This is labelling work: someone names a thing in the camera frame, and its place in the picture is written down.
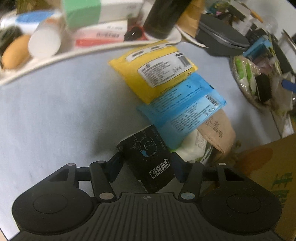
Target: beige cloth bag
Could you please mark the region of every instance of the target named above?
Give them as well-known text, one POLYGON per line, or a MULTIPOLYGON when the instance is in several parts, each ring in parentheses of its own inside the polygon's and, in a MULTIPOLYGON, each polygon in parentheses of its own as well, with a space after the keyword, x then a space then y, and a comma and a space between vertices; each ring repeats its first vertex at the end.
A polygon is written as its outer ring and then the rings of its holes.
POLYGON ((222 109, 218 110, 197 129, 218 150, 213 162, 225 158, 230 153, 236 135, 230 120, 222 109))
POLYGON ((177 25, 191 37, 195 37, 200 16, 205 8, 205 0, 192 0, 178 19, 177 25))

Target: white cylinder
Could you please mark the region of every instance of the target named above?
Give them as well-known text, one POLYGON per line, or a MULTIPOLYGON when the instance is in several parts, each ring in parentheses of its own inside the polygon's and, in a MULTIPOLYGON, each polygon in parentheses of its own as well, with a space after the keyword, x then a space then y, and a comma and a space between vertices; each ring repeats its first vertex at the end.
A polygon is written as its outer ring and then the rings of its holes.
POLYGON ((61 42, 60 23, 57 19, 47 19, 32 34, 28 50, 32 57, 49 58, 59 51, 61 42))

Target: table surface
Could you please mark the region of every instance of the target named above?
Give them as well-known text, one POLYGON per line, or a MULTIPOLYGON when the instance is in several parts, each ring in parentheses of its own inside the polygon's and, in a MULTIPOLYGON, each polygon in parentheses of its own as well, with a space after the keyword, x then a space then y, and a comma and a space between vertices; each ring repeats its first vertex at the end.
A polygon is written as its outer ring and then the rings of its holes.
MULTIPOLYGON (((223 109, 241 150, 280 138, 271 114, 239 90, 227 58, 190 43, 177 46, 227 101, 223 109)), ((17 196, 67 163, 109 160, 120 140, 149 125, 136 110, 141 101, 108 65, 127 50, 69 59, 0 87, 0 227, 7 238, 18 232, 11 214, 17 196)), ((81 186, 91 192, 89 182, 81 186)), ((115 193, 142 190, 126 166, 112 186, 115 193)))

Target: cardboard box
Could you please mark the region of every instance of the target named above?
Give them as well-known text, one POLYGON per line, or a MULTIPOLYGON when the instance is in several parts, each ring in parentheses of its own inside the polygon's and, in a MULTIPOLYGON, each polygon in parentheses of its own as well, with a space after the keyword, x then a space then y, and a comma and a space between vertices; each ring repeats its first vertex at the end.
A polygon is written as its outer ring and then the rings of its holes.
POLYGON ((283 208, 275 232, 296 237, 296 134, 244 151, 234 168, 276 195, 283 208))

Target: blue package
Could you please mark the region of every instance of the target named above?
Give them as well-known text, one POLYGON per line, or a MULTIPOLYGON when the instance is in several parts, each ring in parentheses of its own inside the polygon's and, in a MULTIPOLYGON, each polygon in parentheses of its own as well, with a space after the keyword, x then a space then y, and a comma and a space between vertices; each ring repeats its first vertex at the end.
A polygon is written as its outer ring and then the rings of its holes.
POLYGON ((223 97, 195 72, 138 109, 156 126, 166 145, 174 150, 184 137, 225 105, 223 97))

